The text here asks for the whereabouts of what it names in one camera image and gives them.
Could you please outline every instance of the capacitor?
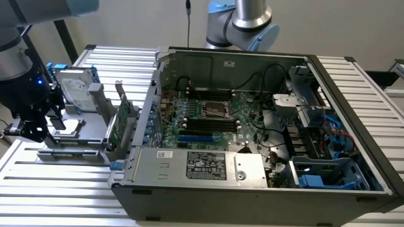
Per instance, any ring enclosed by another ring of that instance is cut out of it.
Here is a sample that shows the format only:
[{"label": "capacitor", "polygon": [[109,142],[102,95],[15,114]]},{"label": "capacitor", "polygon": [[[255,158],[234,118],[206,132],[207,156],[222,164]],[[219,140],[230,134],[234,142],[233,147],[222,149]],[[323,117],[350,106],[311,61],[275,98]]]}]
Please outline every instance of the capacitor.
[{"label": "capacitor", "polygon": [[250,112],[249,113],[249,118],[253,120],[254,119],[254,117],[257,116],[257,114],[254,113],[254,112]]},{"label": "capacitor", "polygon": [[258,135],[255,133],[253,134],[251,138],[253,138],[253,142],[257,143],[258,142]]},{"label": "capacitor", "polygon": [[266,134],[263,135],[262,141],[266,142],[267,139],[269,139],[269,134],[266,133]]}]

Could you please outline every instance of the motherboard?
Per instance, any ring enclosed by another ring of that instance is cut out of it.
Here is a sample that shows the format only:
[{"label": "motherboard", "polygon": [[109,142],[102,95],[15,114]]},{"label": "motherboard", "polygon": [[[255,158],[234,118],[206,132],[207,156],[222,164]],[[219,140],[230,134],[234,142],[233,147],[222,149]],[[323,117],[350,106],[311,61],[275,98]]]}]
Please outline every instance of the motherboard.
[{"label": "motherboard", "polygon": [[259,153],[263,148],[258,139],[265,131],[258,129],[263,123],[255,94],[194,93],[169,92],[162,96],[162,147],[233,152],[247,147]]}]

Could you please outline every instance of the aluminum extrusion table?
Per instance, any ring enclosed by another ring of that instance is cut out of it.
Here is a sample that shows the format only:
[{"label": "aluminum extrusion table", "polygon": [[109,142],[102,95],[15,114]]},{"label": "aluminum extrusion table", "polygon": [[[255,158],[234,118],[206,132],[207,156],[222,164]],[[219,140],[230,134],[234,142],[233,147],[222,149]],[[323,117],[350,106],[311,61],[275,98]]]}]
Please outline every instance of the aluminum extrusion table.
[{"label": "aluminum extrusion table", "polygon": [[[404,129],[383,127],[369,119],[373,111],[378,110],[385,114],[381,123],[402,124],[397,121],[399,118],[394,104],[382,102],[385,99],[382,94],[377,94],[378,90],[367,80],[369,77],[354,63],[346,62],[343,58],[318,59],[397,172],[404,174],[404,142],[399,142]],[[154,70],[154,49],[97,46],[93,50],[82,52],[74,66],[91,64],[97,67],[106,97],[118,102],[113,84],[115,80],[122,80],[129,100],[141,107]],[[365,100],[370,105],[362,106]],[[0,160],[0,225],[218,226],[130,220],[106,184],[107,166],[35,164],[35,152],[42,146],[43,144],[15,140]],[[402,226],[404,206],[386,214],[369,213],[343,225],[343,227]]]}]

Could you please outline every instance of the robotic arm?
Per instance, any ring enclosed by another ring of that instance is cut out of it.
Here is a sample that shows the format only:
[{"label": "robotic arm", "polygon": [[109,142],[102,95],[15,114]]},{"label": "robotic arm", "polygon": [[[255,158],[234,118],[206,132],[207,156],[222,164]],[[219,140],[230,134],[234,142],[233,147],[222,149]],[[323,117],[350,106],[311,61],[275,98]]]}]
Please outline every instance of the robotic arm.
[{"label": "robotic arm", "polygon": [[[55,144],[45,116],[57,130],[65,129],[58,84],[46,83],[39,63],[19,37],[17,27],[81,16],[95,11],[97,0],[0,1],[0,103],[9,108],[13,124],[5,135]],[[206,48],[266,51],[278,34],[265,0],[213,0],[209,4]]]},{"label": "robotic arm", "polygon": [[47,132],[45,116],[63,130],[63,108],[58,84],[47,84],[38,62],[21,39],[17,27],[79,16],[95,11],[97,0],[0,1],[0,103],[10,110],[13,124],[5,135],[55,144]]},{"label": "robotic arm", "polygon": [[206,48],[269,49],[279,28],[265,0],[213,0],[207,13]]}]

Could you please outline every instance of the white sticker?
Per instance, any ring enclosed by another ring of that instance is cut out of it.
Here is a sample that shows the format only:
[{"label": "white sticker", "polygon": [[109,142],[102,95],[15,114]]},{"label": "white sticker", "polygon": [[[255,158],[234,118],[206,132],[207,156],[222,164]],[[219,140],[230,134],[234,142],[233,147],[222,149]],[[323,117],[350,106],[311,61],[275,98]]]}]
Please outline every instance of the white sticker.
[{"label": "white sticker", "polygon": [[225,61],[223,67],[234,67],[235,63],[233,61]]},{"label": "white sticker", "polygon": [[61,80],[62,88],[66,91],[67,101],[82,111],[94,111],[94,102],[87,93],[85,83],[78,79]]},{"label": "white sticker", "polygon": [[171,158],[171,151],[166,151],[166,150],[157,151],[157,157]]}]

